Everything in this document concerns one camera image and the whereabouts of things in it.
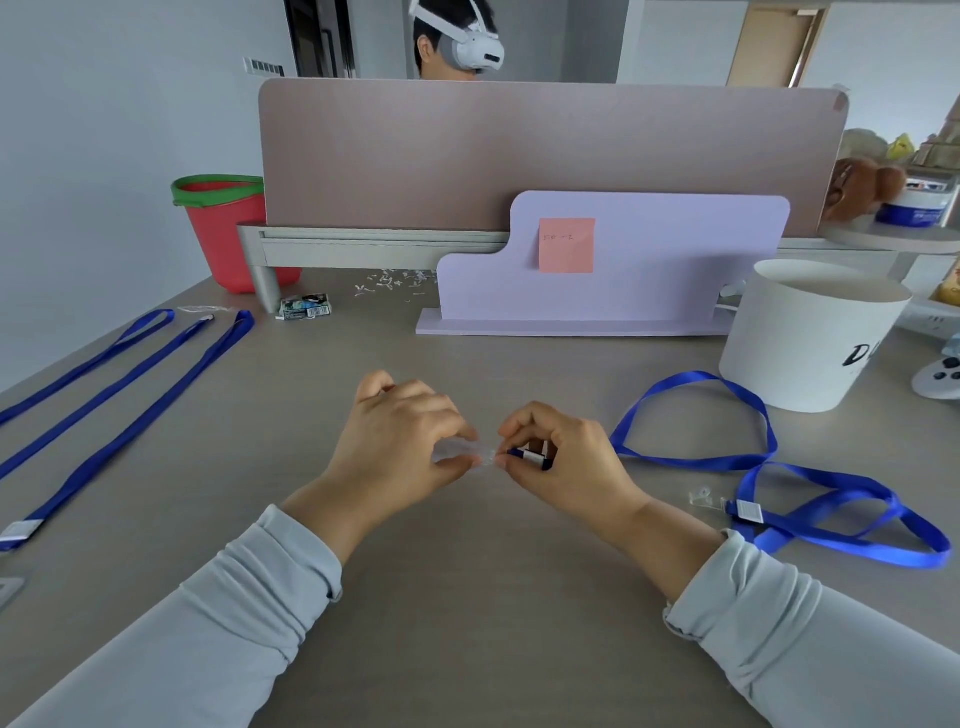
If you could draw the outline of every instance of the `lavender board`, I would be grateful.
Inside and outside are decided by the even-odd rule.
[[[447,255],[441,308],[419,334],[465,336],[723,335],[720,290],[774,257],[790,214],[782,197],[524,192],[507,246]],[[593,273],[539,269],[541,218],[595,218]]]

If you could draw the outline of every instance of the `gray desk surface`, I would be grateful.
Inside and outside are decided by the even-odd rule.
[[[0,613],[0,724],[171,592],[264,507],[324,468],[368,370],[419,377],[448,393],[495,444],[512,408],[555,403],[612,428],[649,385],[689,369],[716,371],[718,339],[496,339],[414,334],[436,286],[359,298],[358,271],[312,271],[301,292],[331,295],[334,315],[253,332],[21,551],[0,577],[27,586]],[[256,310],[212,281],[171,306]],[[222,330],[231,318],[216,323]],[[176,328],[196,317],[180,314]],[[214,332],[61,437],[0,484],[0,522],[54,493],[196,361]],[[2,430],[0,458],[125,373],[166,333],[114,360]],[[102,348],[77,352],[0,397],[0,407]],[[787,462],[872,475],[956,539],[960,536],[960,408],[922,400],[910,377],[937,354],[897,331],[844,404],[822,415],[774,410]],[[650,402],[632,444],[651,454],[756,451],[751,412],[716,390]],[[632,463],[642,487],[683,504],[735,475]],[[814,489],[772,474],[772,508]],[[876,510],[838,522],[852,528]],[[707,520],[710,512],[701,512]],[[724,521],[718,517],[720,525]],[[891,527],[891,543],[912,544]],[[828,585],[960,649],[960,565],[913,571],[816,546],[781,555]],[[502,473],[472,473],[372,535],[345,575],[344,600],[321,619],[278,680],[259,726],[762,725],[694,645],[660,622],[663,600],[623,558],[520,491]]]

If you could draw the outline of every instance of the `hand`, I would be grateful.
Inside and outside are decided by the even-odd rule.
[[[620,543],[635,515],[652,499],[634,484],[613,451],[607,433],[596,422],[578,420],[540,402],[518,409],[500,427],[504,438],[496,464],[521,487],[582,522],[614,546]],[[529,462],[506,454],[529,445],[554,458],[543,472]]]
[[[421,381],[395,386],[386,372],[367,375],[326,471],[281,509],[345,564],[381,523],[479,465],[471,455],[434,463],[433,448],[447,437],[477,439],[449,397]]]

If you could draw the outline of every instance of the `red bucket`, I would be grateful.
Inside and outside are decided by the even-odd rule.
[[[196,175],[171,185],[174,205],[186,208],[213,279],[230,293],[253,293],[238,225],[265,225],[262,177]],[[277,268],[280,286],[300,280],[301,268]]]

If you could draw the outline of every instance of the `vr headset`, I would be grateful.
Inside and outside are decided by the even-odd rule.
[[[483,14],[474,0],[470,0],[470,4],[477,19],[465,29],[421,7],[420,0],[412,0],[410,15],[444,35],[440,39],[440,54],[454,68],[461,71],[498,71],[503,67],[504,55],[500,36],[487,30]]]

